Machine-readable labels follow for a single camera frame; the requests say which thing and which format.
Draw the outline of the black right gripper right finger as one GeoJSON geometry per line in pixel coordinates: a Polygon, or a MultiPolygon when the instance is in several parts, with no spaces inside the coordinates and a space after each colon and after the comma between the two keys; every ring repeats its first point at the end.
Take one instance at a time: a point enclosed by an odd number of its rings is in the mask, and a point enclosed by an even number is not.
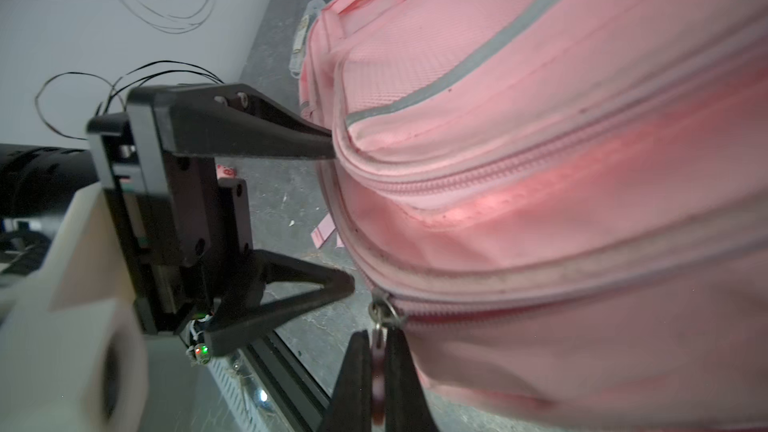
{"type": "Polygon", "coordinates": [[[404,332],[389,329],[385,358],[385,430],[437,432],[404,332]]]}

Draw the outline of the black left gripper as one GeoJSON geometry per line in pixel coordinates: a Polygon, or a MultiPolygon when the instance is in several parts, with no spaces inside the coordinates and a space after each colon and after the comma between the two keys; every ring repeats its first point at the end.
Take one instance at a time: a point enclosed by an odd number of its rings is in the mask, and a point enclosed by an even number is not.
{"type": "Polygon", "coordinates": [[[211,158],[329,160],[328,129],[227,84],[136,89],[124,112],[92,118],[86,134],[146,334],[178,333],[219,305],[203,344],[223,357],[355,291],[340,269],[264,250],[237,258],[249,246],[233,211],[245,188],[221,187],[211,158]],[[274,283],[315,288],[264,303],[274,283]]]}

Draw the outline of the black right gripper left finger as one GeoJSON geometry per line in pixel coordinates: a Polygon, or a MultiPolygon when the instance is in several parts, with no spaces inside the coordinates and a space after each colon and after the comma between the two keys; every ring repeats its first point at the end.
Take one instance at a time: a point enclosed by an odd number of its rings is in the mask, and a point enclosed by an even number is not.
{"type": "Polygon", "coordinates": [[[318,431],[372,430],[372,353],[367,331],[350,337],[331,400],[318,431]]]}

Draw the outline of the pink student backpack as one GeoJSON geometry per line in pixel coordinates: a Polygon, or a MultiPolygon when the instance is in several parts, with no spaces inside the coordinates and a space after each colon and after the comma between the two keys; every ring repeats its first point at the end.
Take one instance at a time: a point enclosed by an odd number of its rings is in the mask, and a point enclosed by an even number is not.
{"type": "Polygon", "coordinates": [[[332,0],[300,100],[426,387],[766,429],[767,0],[332,0]]]}

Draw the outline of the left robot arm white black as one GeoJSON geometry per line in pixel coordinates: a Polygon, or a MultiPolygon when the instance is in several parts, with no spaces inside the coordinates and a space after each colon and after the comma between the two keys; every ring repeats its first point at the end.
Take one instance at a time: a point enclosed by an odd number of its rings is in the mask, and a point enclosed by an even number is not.
{"type": "Polygon", "coordinates": [[[149,86],[124,112],[91,119],[86,150],[1,148],[1,249],[29,270],[63,232],[74,194],[97,184],[144,332],[202,319],[215,357],[350,296],[348,273],[259,250],[248,191],[220,179],[219,157],[325,160],[331,134],[244,84],[149,86]]]}

